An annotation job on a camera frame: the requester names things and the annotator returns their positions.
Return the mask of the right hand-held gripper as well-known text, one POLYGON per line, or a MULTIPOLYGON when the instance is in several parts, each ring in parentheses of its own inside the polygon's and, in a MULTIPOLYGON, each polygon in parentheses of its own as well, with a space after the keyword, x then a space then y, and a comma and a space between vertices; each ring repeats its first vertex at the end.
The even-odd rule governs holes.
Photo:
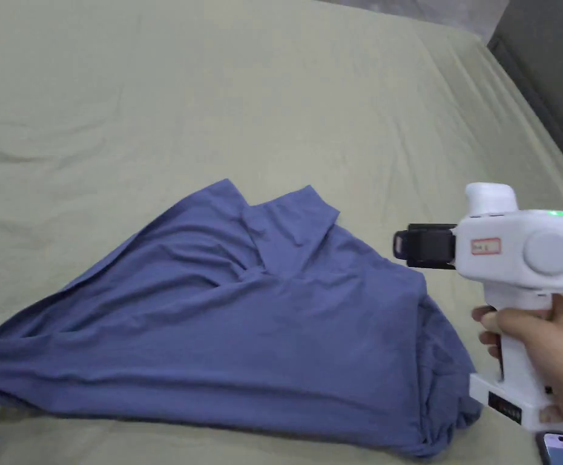
MULTIPOLYGON (((482 284, 496 310, 540 314, 563 294, 563 211, 518 208, 513 189, 499 183, 466 187, 468 214, 456 225, 410 224, 393 237, 393 254, 411 268, 454 269, 482 284)), ((471 374, 469 394, 525 430, 563 432, 548 416, 551 388, 522 343, 501 338, 498 374, 471 374)))

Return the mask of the person's right hand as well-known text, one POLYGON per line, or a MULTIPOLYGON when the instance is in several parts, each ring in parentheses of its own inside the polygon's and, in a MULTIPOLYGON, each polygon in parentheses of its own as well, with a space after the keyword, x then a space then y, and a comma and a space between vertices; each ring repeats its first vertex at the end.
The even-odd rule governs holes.
POLYGON ((552 310, 546 317, 522 309, 496 311, 479 306, 473 309, 472 318, 482 325, 478 338, 492 357, 501 357, 503 335, 524 345, 533 367, 552 388, 556 410, 563 419, 563 295, 552 297, 552 310))

